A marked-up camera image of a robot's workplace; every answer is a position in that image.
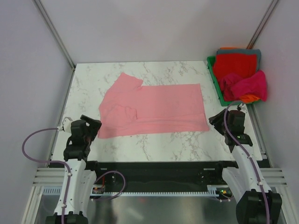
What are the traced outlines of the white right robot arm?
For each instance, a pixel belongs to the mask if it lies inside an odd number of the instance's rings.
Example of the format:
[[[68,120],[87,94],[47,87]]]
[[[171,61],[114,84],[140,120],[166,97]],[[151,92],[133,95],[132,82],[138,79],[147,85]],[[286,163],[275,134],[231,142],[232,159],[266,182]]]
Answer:
[[[280,194],[266,182],[254,158],[253,142],[244,132],[245,113],[224,109],[209,118],[209,123],[225,138],[237,167],[214,171],[218,183],[227,183],[236,202],[236,218],[240,224],[276,224],[282,206]]]

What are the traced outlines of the right aluminium frame post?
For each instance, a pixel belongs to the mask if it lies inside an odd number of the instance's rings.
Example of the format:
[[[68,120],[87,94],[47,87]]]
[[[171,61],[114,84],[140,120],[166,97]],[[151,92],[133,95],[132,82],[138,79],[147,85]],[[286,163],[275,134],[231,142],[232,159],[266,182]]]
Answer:
[[[260,20],[257,28],[255,29],[255,31],[254,31],[254,33],[253,33],[246,49],[252,49],[255,46],[259,36],[261,35],[262,31],[266,27],[268,21],[270,20],[271,16],[273,15],[273,13],[274,13],[274,11],[277,8],[279,3],[280,3],[280,0],[272,0],[270,2],[270,4],[268,5],[265,13],[262,16],[262,19]]]

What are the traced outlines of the magenta t-shirt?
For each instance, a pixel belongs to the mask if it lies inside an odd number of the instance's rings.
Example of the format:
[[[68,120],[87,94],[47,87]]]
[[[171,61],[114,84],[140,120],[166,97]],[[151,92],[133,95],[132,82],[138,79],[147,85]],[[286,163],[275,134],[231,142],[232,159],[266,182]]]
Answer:
[[[253,94],[262,101],[266,101],[268,97],[266,75],[261,70],[248,78],[231,73],[218,83],[225,101],[240,100],[240,96],[245,94]]]

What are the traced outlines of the grey t-shirt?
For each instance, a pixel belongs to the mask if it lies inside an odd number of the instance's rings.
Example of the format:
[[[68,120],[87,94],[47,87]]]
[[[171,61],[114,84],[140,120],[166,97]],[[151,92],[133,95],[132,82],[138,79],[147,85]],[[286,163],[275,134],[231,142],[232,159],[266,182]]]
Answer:
[[[256,71],[259,70],[261,56],[262,56],[261,51],[259,49],[240,49],[240,48],[233,48],[233,49],[218,49],[216,51],[216,55],[223,55],[223,54],[255,55],[256,56]]]

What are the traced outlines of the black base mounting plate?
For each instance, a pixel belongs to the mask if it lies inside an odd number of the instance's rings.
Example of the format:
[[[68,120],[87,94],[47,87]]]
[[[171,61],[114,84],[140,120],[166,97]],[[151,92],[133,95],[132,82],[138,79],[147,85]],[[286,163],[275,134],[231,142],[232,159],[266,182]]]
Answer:
[[[202,162],[96,162],[89,161],[106,192],[202,192],[224,185],[222,170],[235,161]]]

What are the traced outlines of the green plastic bin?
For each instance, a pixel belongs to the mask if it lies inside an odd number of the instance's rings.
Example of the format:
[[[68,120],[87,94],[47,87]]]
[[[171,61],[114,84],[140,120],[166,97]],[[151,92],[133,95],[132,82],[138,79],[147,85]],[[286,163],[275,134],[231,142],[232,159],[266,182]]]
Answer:
[[[211,74],[211,77],[212,77],[212,81],[213,81],[213,84],[215,85],[215,88],[216,88],[216,92],[218,94],[218,97],[219,97],[219,100],[220,100],[220,103],[222,106],[227,106],[228,104],[230,104],[232,101],[225,101],[224,98],[223,98],[223,94],[220,90],[220,86],[219,86],[219,81],[215,75],[214,75],[214,72],[213,72],[213,65],[215,63],[215,57],[216,56],[210,56],[207,58],[207,64],[208,64],[208,69],[210,71],[210,74]]]

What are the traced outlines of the aluminium frame post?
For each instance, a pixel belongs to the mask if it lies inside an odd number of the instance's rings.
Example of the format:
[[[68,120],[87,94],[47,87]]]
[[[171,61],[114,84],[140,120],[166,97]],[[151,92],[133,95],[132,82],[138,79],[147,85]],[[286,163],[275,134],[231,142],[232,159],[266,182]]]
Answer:
[[[265,13],[262,16],[262,19],[260,20],[257,28],[255,29],[255,31],[254,31],[254,33],[253,33],[246,49],[252,49],[255,46],[259,36],[261,35],[262,31],[266,27],[268,21],[270,20],[271,16],[273,15],[273,13],[274,13],[274,11],[277,8],[279,3],[280,3],[280,0],[272,0],[270,2],[270,4],[268,5]]]
[[[55,42],[57,43],[58,47],[60,48],[63,56],[65,57],[69,66],[71,67],[72,71],[74,71],[76,68],[76,65],[75,65],[73,59],[71,58],[70,53],[68,52],[61,36],[59,35],[52,19],[50,18],[45,6],[43,5],[42,1],[41,0],[32,0],[32,2],[35,5],[35,7],[37,8],[38,12],[40,13],[42,19],[44,20],[45,25],[50,30]]]

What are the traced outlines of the pink t-shirt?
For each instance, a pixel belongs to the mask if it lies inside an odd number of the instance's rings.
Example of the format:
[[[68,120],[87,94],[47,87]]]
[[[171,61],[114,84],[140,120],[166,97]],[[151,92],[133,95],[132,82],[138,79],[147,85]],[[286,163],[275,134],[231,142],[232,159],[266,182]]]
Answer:
[[[141,79],[121,73],[99,112],[100,139],[209,130],[199,84],[145,86]]]

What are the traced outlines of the red t-shirt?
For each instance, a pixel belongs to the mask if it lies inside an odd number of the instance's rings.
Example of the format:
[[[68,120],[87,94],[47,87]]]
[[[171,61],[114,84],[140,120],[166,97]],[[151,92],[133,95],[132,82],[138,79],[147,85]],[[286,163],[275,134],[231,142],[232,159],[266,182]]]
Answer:
[[[213,65],[213,72],[218,80],[231,73],[248,78],[256,73],[256,69],[257,56],[241,53],[216,55]]]

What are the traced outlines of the aluminium front rail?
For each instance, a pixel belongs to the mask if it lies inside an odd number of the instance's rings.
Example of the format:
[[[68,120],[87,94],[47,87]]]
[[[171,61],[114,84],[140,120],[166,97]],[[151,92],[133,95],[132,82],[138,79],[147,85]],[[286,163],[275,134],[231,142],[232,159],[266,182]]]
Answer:
[[[260,168],[262,175],[270,187],[287,186],[284,174],[280,168]],[[38,168],[34,183],[58,186],[64,179],[64,168]]]

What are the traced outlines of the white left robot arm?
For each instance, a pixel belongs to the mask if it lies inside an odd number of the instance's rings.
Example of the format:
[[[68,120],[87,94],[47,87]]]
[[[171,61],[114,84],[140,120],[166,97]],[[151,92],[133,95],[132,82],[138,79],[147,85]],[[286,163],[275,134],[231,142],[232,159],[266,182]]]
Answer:
[[[99,120],[81,115],[73,121],[66,117],[62,130],[70,133],[63,151],[64,179],[57,206],[47,224],[87,224],[86,210],[94,183],[102,180],[97,168],[87,169],[87,157],[91,143],[101,127]]]

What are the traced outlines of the orange t-shirt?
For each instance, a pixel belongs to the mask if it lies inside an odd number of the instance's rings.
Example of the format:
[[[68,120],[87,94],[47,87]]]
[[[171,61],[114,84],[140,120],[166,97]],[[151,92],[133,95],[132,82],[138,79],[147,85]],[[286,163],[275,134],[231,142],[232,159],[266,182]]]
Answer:
[[[253,102],[259,101],[260,98],[253,94],[245,94],[243,96],[240,96],[240,100],[245,104],[251,104]]]

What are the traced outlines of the left aluminium frame post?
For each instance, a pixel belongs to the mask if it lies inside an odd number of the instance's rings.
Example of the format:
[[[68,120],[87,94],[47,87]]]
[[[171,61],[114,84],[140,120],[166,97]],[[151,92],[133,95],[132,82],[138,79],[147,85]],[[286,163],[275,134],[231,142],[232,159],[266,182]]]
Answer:
[[[70,53],[68,52],[61,36],[59,35],[52,19],[50,18],[45,6],[43,5],[42,1],[41,0],[32,0],[32,2],[35,5],[35,7],[37,8],[38,12],[40,13],[42,19],[44,20],[45,25],[50,30],[55,42],[57,43],[58,47],[60,48],[63,56],[65,57],[69,66],[71,67],[72,71],[74,71],[76,68],[76,65],[75,65],[73,59],[71,58]]]

